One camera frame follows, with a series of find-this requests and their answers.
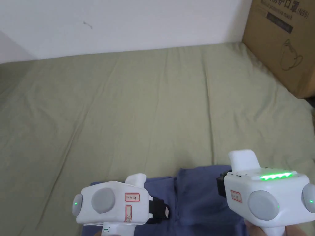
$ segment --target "white wall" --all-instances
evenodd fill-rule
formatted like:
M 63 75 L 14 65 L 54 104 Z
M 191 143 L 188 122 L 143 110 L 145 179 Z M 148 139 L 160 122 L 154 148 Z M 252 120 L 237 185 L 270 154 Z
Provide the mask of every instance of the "white wall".
M 240 41 L 250 3 L 0 0 L 0 63 Z

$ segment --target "handheld controller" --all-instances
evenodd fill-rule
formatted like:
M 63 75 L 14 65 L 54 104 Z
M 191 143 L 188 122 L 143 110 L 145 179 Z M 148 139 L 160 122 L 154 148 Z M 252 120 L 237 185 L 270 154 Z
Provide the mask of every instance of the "handheld controller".
M 248 149 L 232 151 L 229 158 L 232 169 L 217 178 L 217 183 L 232 211 L 268 236 L 284 236 L 286 225 L 315 220 L 315 186 L 306 175 L 261 168 Z
M 145 174 L 129 176 L 125 183 L 109 181 L 82 189 L 72 204 L 77 223 L 102 225 L 102 236 L 133 236 L 136 225 L 169 218 L 169 207 L 144 188 Z

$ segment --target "mattress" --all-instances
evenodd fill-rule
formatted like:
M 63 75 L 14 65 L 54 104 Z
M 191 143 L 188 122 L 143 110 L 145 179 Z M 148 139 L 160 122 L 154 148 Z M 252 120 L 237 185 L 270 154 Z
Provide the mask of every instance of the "mattress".
M 235 149 L 315 183 L 311 106 L 242 43 L 0 64 L 0 84 L 3 235 L 80 235 L 72 200 L 91 182 L 229 164 Z

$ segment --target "blue fabric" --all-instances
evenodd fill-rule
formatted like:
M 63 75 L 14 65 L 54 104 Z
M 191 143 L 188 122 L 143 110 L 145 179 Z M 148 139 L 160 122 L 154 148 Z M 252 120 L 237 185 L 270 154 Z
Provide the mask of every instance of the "blue fabric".
M 230 210 L 218 195 L 216 178 L 230 166 L 181 169 L 177 177 L 147 179 L 150 196 L 170 206 L 170 219 L 161 224 L 138 225 L 135 236 L 248 236 L 243 218 Z M 102 227 L 84 226 L 82 236 L 93 236 Z

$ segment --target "green indicator light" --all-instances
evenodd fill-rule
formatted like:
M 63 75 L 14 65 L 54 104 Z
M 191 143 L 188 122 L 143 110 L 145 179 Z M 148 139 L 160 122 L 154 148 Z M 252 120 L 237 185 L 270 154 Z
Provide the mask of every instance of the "green indicator light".
M 264 176 L 260 176 L 259 178 L 261 180 L 269 180 L 269 179 L 286 178 L 286 177 L 289 177 L 291 175 L 292 175 L 291 172 L 286 172 L 286 173 L 280 173 L 280 174 L 264 175 Z

